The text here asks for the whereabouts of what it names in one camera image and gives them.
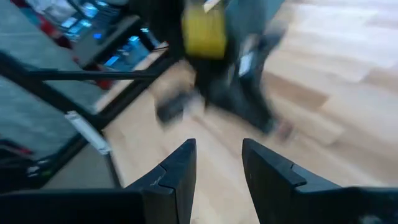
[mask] yellow object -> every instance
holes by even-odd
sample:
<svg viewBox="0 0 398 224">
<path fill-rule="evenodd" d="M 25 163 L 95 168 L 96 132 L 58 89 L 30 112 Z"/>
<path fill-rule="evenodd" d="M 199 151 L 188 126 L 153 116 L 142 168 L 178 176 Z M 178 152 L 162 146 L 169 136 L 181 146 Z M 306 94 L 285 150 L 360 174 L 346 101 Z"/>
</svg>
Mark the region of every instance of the yellow object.
<svg viewBox="0 0 398 224">
<path fill-rule="evenodd" d="M 182 29 L 187 54 L 213 59 L 224 57 L 227 40 L 221 10 L 206 13 L 203 6 L 190 6 L 182 18 Z"/>
</svg>

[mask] black desk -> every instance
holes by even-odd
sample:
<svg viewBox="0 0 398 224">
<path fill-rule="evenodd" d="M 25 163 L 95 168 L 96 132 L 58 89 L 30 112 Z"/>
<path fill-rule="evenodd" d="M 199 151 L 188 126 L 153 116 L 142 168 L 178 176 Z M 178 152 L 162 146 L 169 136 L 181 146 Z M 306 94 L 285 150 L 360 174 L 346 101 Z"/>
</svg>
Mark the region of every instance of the black desk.
<svg viewBox="0 0 398 224">
<path fill-rule="evenodd" d="M 92 63 L 100 62 L 107 56 L 112 54 L 132 35 L 140 38 L 144 46 L 152 51 L 154 46 L 142 31 L 142 22 L 138 16 L 129 16 L 124 18 L 114 31 L 102 44 L 98 44 L 98 40 L 94 38 L 95 34 L 103 33 L 103 29 L 92 28 L 73 44 L 73 51 L 79 59 L 79 64 L 82 68 L 89 66 Z"/>
</svg>

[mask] wooden floor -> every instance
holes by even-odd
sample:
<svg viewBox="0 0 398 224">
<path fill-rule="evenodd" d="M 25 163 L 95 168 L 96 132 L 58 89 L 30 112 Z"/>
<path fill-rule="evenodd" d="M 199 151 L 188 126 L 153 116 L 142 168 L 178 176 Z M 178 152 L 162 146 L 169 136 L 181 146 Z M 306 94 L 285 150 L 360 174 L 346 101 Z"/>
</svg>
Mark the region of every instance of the wooden floor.
<svg viewBox="0 0 398 224">
<path fill-rule="evenodd" d="M 264 89 L 276 111 L 295 125 L 285 143 L 200 107 L 162 129 L 156 100 L 193 78 L 186 62 L 177 63 L 104 130 L 123 185 L 187 138 L 196 138 L 198 149 L 192 223 L 258 223 L 243 174 L 243 138 L 343 186 L 398 185 L 397 10 L 395 0 L 291 0 L 282 6 L 276 19 L 289 29 L 266 62 Z"/>
</svg>

